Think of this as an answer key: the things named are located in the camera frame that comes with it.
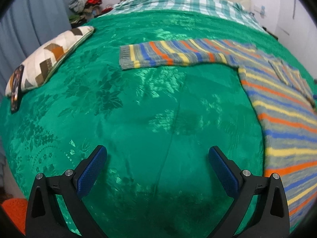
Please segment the white wardrobe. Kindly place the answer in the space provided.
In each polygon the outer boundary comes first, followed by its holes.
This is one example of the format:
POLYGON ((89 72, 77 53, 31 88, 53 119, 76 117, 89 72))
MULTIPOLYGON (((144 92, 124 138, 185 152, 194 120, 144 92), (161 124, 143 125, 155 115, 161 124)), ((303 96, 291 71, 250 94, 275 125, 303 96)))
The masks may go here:
POLYGON ((299 0, 280 0, 276 35, 298 59, 316 51, 316 26, 299 0))

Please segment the patterned white brown pillow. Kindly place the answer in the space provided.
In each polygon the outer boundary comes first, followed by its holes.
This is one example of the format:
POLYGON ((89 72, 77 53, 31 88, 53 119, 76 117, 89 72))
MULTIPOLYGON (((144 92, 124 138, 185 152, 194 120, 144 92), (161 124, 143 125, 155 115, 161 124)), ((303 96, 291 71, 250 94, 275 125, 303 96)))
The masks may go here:
POLYGON ((35 50, 21 64, 21 91, 32 90, 44 85, 66 59, 94 33, 92 26, 80 26, 65 31, 35 50))

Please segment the green plaid sheet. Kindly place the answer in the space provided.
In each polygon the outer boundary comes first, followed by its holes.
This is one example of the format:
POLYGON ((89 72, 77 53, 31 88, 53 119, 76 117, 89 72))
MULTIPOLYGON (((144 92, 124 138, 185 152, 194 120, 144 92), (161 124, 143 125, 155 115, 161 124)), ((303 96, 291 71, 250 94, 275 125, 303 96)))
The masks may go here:
POLYGON ((110 15, 152 10, 195 12, 229 20, 264 32, 255 17, 240 3, 228 0, 122 0, 114 5, 110 15))

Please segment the green bedspread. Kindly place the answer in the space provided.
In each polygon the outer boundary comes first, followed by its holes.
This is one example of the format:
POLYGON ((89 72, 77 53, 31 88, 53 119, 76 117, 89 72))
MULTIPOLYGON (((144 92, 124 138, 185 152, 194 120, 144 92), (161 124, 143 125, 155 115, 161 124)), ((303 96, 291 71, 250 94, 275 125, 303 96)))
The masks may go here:
POLYGON ((271 35, 199 13, 144 11, 103 16, 94 34, 17 113, 1 103, 8 165, 28 197, 37 173, 62 174, 98 145, 107 165, 83 199, 109 237, 206 237, 228 197, 208 150, 218 146, 253 174, 264 169, 260 123, 238 71, 222 64, 123 71, 123 45, 156 40, 231 39, 287 61, 313 84, 271 35))

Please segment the striped knit sweater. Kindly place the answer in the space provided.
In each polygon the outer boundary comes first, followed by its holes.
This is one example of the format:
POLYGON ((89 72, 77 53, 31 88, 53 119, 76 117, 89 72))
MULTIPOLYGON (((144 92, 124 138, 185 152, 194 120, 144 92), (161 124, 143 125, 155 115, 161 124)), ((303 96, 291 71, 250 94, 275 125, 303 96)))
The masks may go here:
POLYGON ((236 68, 262 126, 266 176, 278 173, 291 227, 316 200, 316 103, 299 70, 252 44, 226 39, 150 41, 123 45, 123 70, 222 63, 236 68))

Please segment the blue grey curtain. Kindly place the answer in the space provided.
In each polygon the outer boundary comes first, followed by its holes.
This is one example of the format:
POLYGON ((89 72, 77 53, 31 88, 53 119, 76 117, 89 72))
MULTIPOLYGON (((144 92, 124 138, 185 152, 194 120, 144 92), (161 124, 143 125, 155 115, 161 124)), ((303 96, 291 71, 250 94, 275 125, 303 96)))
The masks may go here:
POLYGON ((1 96, 14 70, 38 47, 69 30, 70 0, 14 0, 1 16, 1 96))

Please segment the pile of clothes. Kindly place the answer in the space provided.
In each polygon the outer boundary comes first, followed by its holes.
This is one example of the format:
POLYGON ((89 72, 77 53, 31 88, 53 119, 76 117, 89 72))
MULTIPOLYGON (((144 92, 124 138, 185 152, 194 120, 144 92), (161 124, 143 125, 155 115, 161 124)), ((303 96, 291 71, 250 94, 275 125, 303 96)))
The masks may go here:
POLYGON ((72 12, 69 16, 72 29, 113 10, 113 5, 102 9, 102 3, 102 0, 70 0, 68 8, 72 12))

